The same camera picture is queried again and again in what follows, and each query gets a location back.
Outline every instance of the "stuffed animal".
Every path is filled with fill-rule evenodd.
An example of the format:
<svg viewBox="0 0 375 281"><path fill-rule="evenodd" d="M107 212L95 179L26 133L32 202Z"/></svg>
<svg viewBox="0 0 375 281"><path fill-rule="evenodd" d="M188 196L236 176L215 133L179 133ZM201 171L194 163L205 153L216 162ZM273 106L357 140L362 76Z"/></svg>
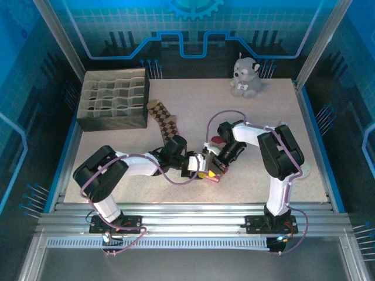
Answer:
<svg viewBox="0 0 375 281"><path fill-rule="evenodd" d="M231 94L235 97L244 98L259 97L260 92L265 88L258 76L260 65L251 57L240 58L234 65L233 79L230 80L232 86Z"/></svg>

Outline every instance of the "argyle sock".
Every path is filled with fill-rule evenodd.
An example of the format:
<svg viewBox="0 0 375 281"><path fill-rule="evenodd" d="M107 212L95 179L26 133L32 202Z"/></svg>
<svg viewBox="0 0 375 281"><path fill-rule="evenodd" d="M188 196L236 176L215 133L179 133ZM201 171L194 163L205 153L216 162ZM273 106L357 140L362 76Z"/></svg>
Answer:
<svg viewBox="0 0 375 281"><path fill-rule="evenodd" d="M159 124L164 145L175 135L180 135L177 128L176 115L171 115L161 101L149 101L147 104L147 110L153 119Z"/></svg>

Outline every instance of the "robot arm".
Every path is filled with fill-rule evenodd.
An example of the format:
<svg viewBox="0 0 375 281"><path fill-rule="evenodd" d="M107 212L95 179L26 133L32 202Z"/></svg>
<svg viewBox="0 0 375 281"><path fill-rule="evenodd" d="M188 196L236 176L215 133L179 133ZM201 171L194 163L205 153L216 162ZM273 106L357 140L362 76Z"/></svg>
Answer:
<svg viewBox="0 0 375 281"><path fill-rule="evenodd" d="M206 169L206 161L202 155L194 156L193 152L181 155L184 149L186 149L185 139L181 136L174 136L161 151L144 153L143 156L148 159L129 157L117 161L95 178L84 193L107 222L120 226L123 214L111 194L120 179L134 175L158 176L161 173L155 163L163 172L167 172L170 167L181 170L184 177L191 177L193 172L197 171L198 162L199 170ZM73 178L80 187L83 187L101 167L124 155L127 154L116 152L110 146L103 146L75 170Z"/></svg>
<svg viewBox="0 0 375 281"><path fill-rule="evenodd" d="M270 196L265 206L265 211L272 217L278 217L289 211L287 204L290 198L290 179L298 170L293 165L284 150L281 149L275 136L265 129L248 126L243 121L234 124L228 122L219 125L218 134L226 141L226 146L220 153L213 156L209 164L209 171L220 174L227 169L229 164L237 159L246 147L246 143L260 148L264 167L271 176ZM304 156L286 125L272 128L281 137L287 149L297 164L304 163Z"/></svg>

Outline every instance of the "white table surface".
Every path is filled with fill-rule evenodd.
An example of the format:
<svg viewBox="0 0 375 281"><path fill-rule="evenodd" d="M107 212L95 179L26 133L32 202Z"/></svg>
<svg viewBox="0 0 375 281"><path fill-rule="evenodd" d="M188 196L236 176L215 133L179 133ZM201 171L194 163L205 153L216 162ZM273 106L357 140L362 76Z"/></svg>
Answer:
<svg viewBox="0 0 375 281"><path fill-rule="evenodd" d="M292 81L267 79L266 82L269 86L262 96L244 99L229 94L229 79L151 80L149 99L161 100L177 116L179 132L187 140L188 150L197 152L202 150L209 119L219 111L243 111L249 122L259 125L277 126L285 121L311 165L310 176L296 181L291 201L327 201ZM239 119L240 115L232 113L218 116L212 122L210 137L216 135L219 123ZM145 153L163 142L159 126L150 116L146 129L84 132L73 171L103 145L124 153ZM171 169L167 175L174 181L187 180L179 177L180 171ZM174 186L162 176L134 176L121 179L112 194L118 203L257 203L267 201L269 185L270 177L259 148L248 145L219 183L196 180ZM79 196L79 186L73 178L64 202L86 202Z"/></svg>

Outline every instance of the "enclosure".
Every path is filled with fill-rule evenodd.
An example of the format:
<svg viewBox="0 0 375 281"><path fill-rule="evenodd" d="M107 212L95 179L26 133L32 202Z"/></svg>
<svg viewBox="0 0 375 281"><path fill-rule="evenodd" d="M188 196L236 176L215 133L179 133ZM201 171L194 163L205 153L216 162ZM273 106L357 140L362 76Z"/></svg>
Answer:
<svg viewBox="0 0 375 281"><path fill-rule="evenodd" d="M0 12L4 280L373 278L372 1L4 0ZM267 85L260 96L230 94L239 57L259 64ZM240 227L244 216L263 213L270 193L261 152L248 145L218 183L121 179L113 197L124 214L142 216L147 235L140 250L105 257L102 235L88 232L91 207L73 172L104 145L122 153L165 145L146 108L152 100L175 116L195 152L223 110L244 112L252 124L287 124L309 165L291 193L291 206L309 218L292 213L294 240L309 225L301 246L270 258L259 245L275 235ZM210 138L220 123L240 118L219 115ZM167 175L186 180L178 170ZM123 244L136 237L124 235Z"/></svg>

